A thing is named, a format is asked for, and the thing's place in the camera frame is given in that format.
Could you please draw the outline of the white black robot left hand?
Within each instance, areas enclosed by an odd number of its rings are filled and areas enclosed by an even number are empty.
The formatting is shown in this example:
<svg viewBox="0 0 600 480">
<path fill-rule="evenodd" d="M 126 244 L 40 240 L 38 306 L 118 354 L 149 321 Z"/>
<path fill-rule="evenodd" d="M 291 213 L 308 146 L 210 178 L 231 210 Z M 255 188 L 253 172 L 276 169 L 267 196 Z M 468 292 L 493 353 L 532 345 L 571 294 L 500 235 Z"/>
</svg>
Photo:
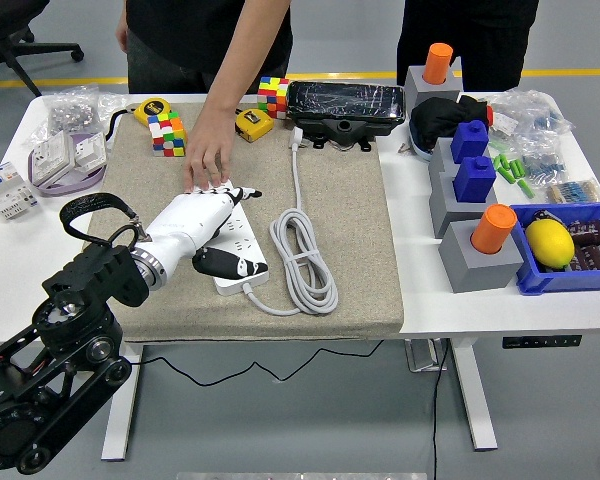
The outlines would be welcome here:
<svg viewBox="0 0 600 480">
<path fill-rule="evenodd" d="M 149 289 L 165 286 L 183 258 L 191 260 L 197 272 L 227 280 L 242 280 L 266 272 L 268 265 L 264 262 L 207 245 L 219 235 L 235 206 L 261 195 L 249 187 L 223 187 L 176 196 L 146 229 L 147 238 L 137 242 L 132 251 Z"/>
</svg>

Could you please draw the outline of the person's left hand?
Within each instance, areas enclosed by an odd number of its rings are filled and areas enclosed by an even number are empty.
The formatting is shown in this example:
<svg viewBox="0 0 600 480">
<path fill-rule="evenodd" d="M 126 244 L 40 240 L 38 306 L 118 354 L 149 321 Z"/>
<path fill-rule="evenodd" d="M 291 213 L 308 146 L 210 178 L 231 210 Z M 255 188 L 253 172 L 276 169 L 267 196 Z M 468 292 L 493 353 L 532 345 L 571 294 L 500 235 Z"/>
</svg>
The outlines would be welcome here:
<svg viewBox="0 0 600 480">
<path fill-rule="evenodd" d="M 183 164 L 183 188 L 208 190 L 229 180 L 235 133 L 235 108 L 203 107 L 190 131 Z"/>
</svg>

